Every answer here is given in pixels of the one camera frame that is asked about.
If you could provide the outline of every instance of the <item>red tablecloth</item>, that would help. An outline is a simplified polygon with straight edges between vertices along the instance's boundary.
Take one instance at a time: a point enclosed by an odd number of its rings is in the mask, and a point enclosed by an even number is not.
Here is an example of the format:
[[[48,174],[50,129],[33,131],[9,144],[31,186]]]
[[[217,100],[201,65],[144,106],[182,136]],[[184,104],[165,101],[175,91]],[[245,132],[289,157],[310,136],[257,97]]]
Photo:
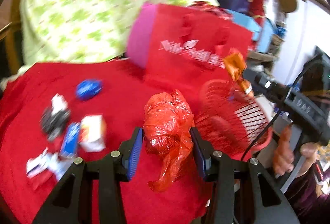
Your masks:
[[[86,114],[103,114],[107,123],[107,148],[100,153],[79,156],[86,161],[97,160],[118,148],[128,139],[134,127],[142,126],[144,105],[161,89],[142,82],[142,70],[129,61],[100,64],[35,64],[22,77],[8,84],[0,100],[0,191],[16,218],[30,224],[56,182],[54,177],[33,191],[26,177],[26,162],[49,147],[41,132],[39,120],[59,93],[65,97],[72,112],[71,120],[80,121]],[[101,79],[103,90],[89,101],[75,97],[75,88],[85,79]],[[161,161],[147,155],[142,148],[135,177],[121,184],[128,224],[189,223],[204,213],[210,198],[210,184],[201,181],[194,170],[181,178],[164,193],[155,193],[147,185],[158,179]],[[97,197],[93,198],[93,222],[98,222]]]

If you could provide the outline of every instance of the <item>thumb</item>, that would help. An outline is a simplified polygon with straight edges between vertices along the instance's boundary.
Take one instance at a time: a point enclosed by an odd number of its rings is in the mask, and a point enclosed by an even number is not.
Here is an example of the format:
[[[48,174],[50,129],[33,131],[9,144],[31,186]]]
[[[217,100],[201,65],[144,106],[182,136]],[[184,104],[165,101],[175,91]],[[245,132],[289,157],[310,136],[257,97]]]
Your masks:
[[[315,152],[317,151],[317,143],[308,142],[301,146],[300,153],[306,158],[314,157]]]

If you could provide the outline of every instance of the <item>person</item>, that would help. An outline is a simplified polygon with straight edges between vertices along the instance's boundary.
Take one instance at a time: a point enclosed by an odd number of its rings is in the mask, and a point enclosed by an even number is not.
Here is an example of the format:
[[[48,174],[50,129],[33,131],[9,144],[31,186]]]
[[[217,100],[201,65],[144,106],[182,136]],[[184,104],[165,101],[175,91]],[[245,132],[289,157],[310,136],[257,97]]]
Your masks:
[[[293,170],[294,155],[289,146],[291,128],[283,130],[278,147],[273,158],[274,172],[281,176]],[[316,181],[314,177],[313,164],[317,156],[317,144],[306,143],[302,145],[300,152],[306,157],[306,161],[299,170],[297,177],[285,193],[301,224],[326,224],[330,223],[330,196],[317,195]],[[330,176],[329,169],[325,178]]]

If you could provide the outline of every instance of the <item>human hand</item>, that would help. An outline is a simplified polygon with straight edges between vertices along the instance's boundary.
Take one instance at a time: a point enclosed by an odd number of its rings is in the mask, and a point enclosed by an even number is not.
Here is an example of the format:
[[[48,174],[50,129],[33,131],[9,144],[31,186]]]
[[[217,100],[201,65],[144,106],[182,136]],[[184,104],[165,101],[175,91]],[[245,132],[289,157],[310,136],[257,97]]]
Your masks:
[[[291,127],[286,127],[279,138],[278,147],[273,158],[273,169],[276,174],[284,175],[293,170],[293,151],[290,149]],[[301,146],[300,153],[306,157],[304,164],[296,177],[304,175],[311,165],[316,161],[317,143],[306,143]]]

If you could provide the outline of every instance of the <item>orange wrapper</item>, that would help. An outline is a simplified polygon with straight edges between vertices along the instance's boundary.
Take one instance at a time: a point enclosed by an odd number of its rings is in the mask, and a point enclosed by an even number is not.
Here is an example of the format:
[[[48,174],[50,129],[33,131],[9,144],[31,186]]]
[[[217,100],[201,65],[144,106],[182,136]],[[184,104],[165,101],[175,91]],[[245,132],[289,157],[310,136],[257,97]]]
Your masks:
[[[239,52],[232,53],[223,59],[223,63],[233,81],[237,82],[245,94],[249,97],[253,97],[254,93],[252,91],[251,83],[242,77],[243,70],[246,68],[246,63],[242,54]]]

